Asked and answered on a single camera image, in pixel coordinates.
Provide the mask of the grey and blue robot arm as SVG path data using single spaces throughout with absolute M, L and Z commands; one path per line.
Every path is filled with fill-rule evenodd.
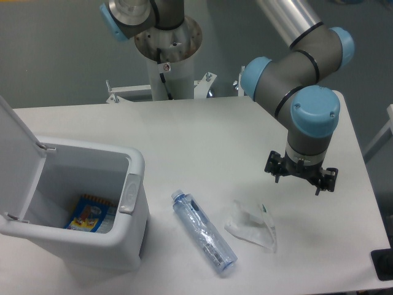
M 354 41 L 346 30 L 326 27 L 306 1 L 260 1 L 259 6 L 290 50 L 279 61 L 252 60 L 239 81 L 245 94 L 288 131 L 284 155 L 271 151 L 265 171 L 332 192 L 338 170 L 322 164 L 338 125 L 340 101 L 319 81 L 353 58 Z M 183 1 L 105 1 L 99 10 L 114 37 L 134 39 L 147 59 L 154 100 L 195 97 L 192 59 L 202 33 L 186 16 Z

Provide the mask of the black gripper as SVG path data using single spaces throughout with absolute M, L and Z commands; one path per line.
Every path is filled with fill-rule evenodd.
M 338 169 L 332 167 L 323 169 L 322 163 L 323 161 L 320 161 L 314 165 L 307 165 L 304 161 L 294 162 L 288 155 L 283 158 L 276 151 L 271 151 L 265 165 L 265 172 L 274 176 L 275 183 L 278 183 L 283 175 L 305 179 L 315 184 L 315 195 L 319 195 L 320 191 L 334 192 Z

